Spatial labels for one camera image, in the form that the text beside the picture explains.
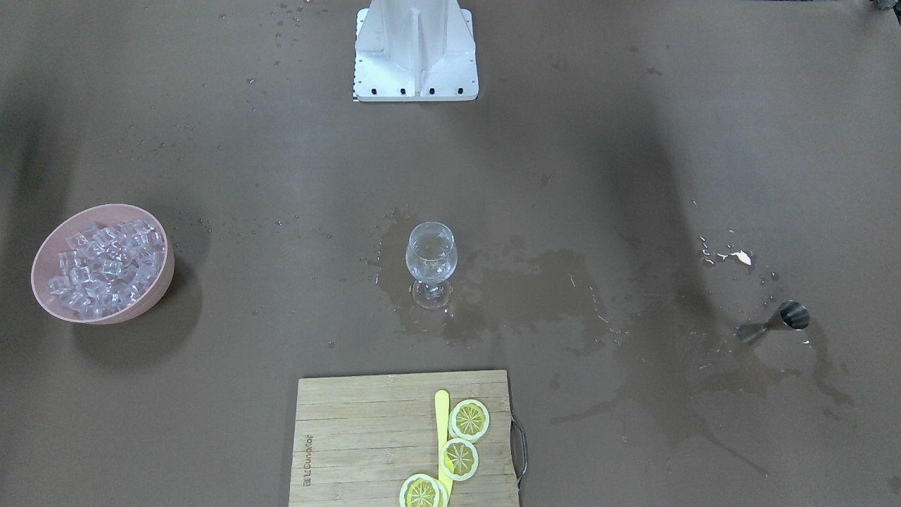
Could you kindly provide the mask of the lemon slice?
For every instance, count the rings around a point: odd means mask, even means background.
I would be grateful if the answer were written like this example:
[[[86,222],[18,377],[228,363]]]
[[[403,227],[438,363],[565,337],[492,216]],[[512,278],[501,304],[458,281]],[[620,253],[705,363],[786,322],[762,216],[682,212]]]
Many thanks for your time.
[[[449,439],[439,450],[439,468],[448,480],[470,480],[479,468],[479,452],[470,440]]]
[[[455,439],[475,443],[490,426],[490,413],[482,401],[467,399],[457,403],[448,414],[448,433]]]
[[[444,485],[431,475],[414,474],[403,482],[397,504],[401,507],[447,506],[448,493]]]

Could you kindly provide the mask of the upper lemon slice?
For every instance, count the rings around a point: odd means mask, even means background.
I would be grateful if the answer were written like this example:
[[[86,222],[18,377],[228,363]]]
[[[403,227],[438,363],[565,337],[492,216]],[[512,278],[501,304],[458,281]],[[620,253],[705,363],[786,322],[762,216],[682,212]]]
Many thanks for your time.
[[[448,433],[455,439],[475,443],[490,426],[490,413],[482,401],[467,399],[457,403],[448,414]]]

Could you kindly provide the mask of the yellow plastic knife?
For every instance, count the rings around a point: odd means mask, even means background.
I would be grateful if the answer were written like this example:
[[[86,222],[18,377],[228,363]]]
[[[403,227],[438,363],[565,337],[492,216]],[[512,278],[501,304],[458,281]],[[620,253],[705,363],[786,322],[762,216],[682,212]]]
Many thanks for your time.
[[[442,506],[448,506],[450,503],[451,492],[453,491],[453,479],[442,469],[441,450],[448,441],[448,412],[450,412],[450,396],[446,389],[438,389],[434,394],[434,410],[436,420],[436,433],[438,443],[438,475],[437,480],[443,488]]]

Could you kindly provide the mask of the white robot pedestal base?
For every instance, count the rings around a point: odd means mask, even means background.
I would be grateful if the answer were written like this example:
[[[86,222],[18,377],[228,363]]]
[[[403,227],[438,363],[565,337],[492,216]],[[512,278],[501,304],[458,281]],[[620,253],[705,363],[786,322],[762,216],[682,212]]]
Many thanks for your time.
[[[473,15],[457,1],[372,1],[356,14],[352,97],[360,102],[473,101]]]

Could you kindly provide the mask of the middle lemon slice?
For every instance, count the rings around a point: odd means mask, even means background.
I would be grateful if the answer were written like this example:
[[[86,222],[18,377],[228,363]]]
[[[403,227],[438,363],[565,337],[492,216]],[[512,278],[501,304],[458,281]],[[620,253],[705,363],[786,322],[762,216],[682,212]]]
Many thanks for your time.
[[[479,468],[479,452],[470,440],[449,439],[439,450],[439,468],[448,480],[470,480]]]

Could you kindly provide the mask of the pile of clear ice cubes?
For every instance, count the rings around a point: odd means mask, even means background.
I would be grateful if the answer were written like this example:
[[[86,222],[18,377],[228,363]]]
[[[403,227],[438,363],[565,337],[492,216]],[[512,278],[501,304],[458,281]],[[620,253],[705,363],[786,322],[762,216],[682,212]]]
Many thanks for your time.
[[[92,222],[65,238],[57,270],[45,283],[53,301],[78,320],[99,320],[131,308],[160,276],[167,246],[145,219]]]

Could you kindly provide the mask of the wooden cutting board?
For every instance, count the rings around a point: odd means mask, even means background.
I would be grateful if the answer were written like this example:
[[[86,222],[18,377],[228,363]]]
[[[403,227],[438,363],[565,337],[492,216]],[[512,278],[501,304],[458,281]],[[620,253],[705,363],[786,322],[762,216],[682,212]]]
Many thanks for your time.
[[[397,506],[406,478],[437,476],[434,395],[489,409],[477,442],[481,463],[457,482],[451,506],[518,506],[510,388],[504,370],[389,373],[303,378],[297,382],[290,506]]]

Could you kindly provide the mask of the pink bowl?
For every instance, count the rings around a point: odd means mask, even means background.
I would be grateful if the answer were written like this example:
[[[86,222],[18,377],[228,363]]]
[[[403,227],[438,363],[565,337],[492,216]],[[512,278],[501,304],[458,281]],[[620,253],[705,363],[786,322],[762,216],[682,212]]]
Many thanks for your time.
[[[145,219],[156,227],[160,228],[161,234],[164,235],[167,246],[166,259],[160,276],[155,282],[151,283],[149,292],[139,298],[131,308],[125,309],[115,315],[99,318],[99,320],[78,320],[73,313],[64,311],[59,308],[53,301],[51,295],[45,286],[57,269],[57,253],[65,249],[65,238],[68,235],[75,234],[80,231],[82,225],[92,222],[102,223],[104,225],[114,225],[118,222],[131,221],[136,219]],[[174,274],[174,251],[168,238],[167,232],[160,221],[154,215],[145,211],[143,208],[129,204],[104,204],[88,208],[87,211],[77,213],[71,216],[62,224],[58,225],[54,231],[45,238],[41,247],[35,254],[31,269],[31,286],[32,292],[39,305],[54,315],[59,320],[74,323],[84,323],[90,325],[110,325],[113,323],[125,322],[132,320],[138,315],[144,314],[152,306],[154,306],[165,292],[170,288],[170,283]]]

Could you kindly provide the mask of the clear wine glass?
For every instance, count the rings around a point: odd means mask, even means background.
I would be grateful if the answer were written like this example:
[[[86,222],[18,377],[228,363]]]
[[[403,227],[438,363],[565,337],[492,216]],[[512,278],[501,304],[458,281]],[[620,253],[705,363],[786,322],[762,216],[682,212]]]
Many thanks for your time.
[[[445,307],[453,294],[448,281],[455,272],[459,253],[453,231],[439,222],[422,222],[410,233],[405,263],[414,277],[411,293],[425,309]]]

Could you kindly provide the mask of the lower lemon slice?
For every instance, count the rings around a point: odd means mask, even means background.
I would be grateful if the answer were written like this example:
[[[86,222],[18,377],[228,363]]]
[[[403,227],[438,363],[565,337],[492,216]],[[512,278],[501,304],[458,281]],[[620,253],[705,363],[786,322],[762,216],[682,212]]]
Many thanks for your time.
[[[447,506],[448,493],[444,485],[431,475],[414,474],[403,482],[397,504],[401,507]]]

